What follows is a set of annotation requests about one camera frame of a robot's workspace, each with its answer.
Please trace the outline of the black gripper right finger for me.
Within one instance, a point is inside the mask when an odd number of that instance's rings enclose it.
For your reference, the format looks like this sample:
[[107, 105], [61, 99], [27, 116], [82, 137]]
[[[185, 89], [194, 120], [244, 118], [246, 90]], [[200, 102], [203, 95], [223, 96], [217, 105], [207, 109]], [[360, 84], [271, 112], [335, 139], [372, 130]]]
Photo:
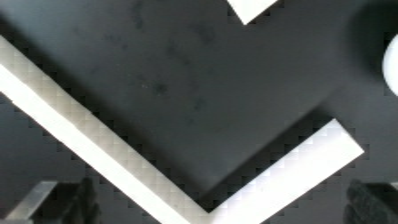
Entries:
[[345, 224], [398, 224], [398, 189], [354, 179], [347, 189]]

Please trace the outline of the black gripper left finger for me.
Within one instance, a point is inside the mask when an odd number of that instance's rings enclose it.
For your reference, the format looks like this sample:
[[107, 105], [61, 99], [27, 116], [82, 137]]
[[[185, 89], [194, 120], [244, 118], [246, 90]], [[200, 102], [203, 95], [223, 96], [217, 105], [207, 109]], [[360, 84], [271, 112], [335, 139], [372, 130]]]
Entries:
[[41, 181], [0, 224], [102, 224], [93, 180]]

